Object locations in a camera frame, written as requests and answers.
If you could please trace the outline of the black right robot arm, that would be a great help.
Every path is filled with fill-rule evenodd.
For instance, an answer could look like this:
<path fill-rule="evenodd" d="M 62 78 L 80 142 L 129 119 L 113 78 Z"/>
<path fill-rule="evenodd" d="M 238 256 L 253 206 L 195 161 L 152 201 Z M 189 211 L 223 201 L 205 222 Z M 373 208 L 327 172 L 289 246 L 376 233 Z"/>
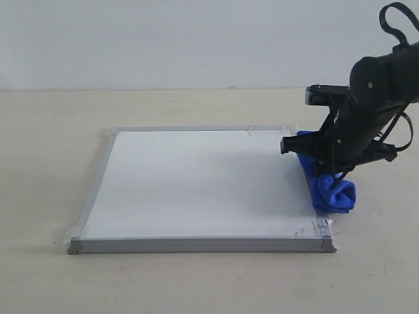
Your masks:
<path fill-rule="evenodd" d="M 418 45 L 397 47 L 384 56 L 360 59 L 347 86 L 313 84 L 305 103 L 327 106 L 329 114 L 317 131 L 284 137 L 283 154 L 295 152 L 330 173 L 348 173 L 356 166 L 392 161 L 400 149 L 384 139 L 405 109 L 418 102 Z"/>

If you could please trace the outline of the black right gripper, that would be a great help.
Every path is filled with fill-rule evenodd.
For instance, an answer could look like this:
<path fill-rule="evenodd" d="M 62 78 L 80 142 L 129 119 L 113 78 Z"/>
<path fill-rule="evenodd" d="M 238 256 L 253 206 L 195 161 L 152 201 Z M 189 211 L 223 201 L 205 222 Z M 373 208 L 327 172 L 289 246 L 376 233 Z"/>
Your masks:
<path fill-rule="evenodd" d="M 319 130 L 284 137 L 280 151 L 308 159 L 316 175 L 347 174 L 357 166 L 391 162 L 398 152 L 394 144 L 384 142 L 382 129 L 397 114 L 397 106 L 375 112 L 348 100 L 331 109 Z"/>

